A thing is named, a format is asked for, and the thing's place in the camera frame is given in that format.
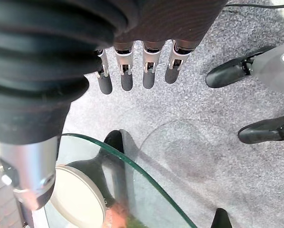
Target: white lid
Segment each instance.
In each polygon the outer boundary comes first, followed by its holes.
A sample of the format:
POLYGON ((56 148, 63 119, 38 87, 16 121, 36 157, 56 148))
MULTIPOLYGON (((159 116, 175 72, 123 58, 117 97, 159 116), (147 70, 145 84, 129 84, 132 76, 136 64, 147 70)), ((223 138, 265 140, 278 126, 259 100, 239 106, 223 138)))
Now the white lid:
POLYGON ((105 220, 106 207, 100 190, 89 177, 73 167, 56 167, 56 184, 50 201, 75 226, 101 228, 105 220))

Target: black cable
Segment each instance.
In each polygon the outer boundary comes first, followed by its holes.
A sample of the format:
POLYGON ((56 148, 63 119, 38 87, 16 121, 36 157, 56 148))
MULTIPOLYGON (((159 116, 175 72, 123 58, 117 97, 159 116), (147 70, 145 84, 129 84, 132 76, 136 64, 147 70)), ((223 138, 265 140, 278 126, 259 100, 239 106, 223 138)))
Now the black cable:
POLYGON ((282 9, 284 5, 276 5, 276 6, 266 6, 266 5, 257 5, 257 4, 227 4, 225 7, 257 7, 257 8, 265 8, 265 9, 282 9))

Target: silver metal cylinder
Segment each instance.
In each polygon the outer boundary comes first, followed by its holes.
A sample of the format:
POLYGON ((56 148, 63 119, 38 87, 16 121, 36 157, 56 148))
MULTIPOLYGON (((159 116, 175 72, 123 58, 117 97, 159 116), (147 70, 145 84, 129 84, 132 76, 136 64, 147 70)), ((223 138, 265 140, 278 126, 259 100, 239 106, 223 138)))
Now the silver metal cylinder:
POLYGON ((2 181, 13 186, 14 195, 30 210, 50 199, 55 178, 58 140, 13 145, 0 142, 2 181))

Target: gray carpet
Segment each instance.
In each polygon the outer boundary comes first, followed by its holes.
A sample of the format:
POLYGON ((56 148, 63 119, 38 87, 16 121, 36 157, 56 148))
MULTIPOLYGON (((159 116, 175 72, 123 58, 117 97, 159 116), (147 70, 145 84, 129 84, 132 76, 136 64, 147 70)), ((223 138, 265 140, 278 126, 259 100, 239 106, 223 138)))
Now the gray carpet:
POLYGON ((173 85, 164 82, 171 42, 151 90, 142 86, 142 45, 136 42, 130 92, 121 88, 109 49, 113 92, 101 94, 96 76, 90 76, 90 88, 73 102, 64 132, 103 140, 123 129, 126 153, 200 228, 210 227, 217 207, 228 211, 235 228, 284 228, 284 142, 246 145, 237 138, 247 124, 284 115, 284 95, 252 77, 221 89, 205 84, 213 67, 282 43, 284 19, 278 11, 227 8, 173 85))

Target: gray plastic part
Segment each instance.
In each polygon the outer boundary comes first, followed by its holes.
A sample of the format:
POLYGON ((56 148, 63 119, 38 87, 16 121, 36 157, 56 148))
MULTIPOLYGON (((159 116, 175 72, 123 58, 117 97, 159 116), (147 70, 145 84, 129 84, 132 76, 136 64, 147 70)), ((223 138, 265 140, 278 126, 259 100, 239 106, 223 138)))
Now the gray plastic part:
POLYGON ((257 56, 251 74, 270 89, 284 94, 284 44, 257 56))
POLYGON ((143 72, 143 86, 146 89, 151 89, 155 83, 155 73, 149 69, 147 73, 143 72))
POLYGON ((124 75, 121 75, 121 84, 123 90, 130 91, 133 88, 133 75, 129 75, 128 71, 125 71, 124 75))
POLYGON ((105 77, 104 73, 101 73, 100 77, 98 77, 98 82, 100 90, 103 94, 108 95, 113 91, 113 85, 110 79, 110 75, 108 75, 108 77, 105 77))

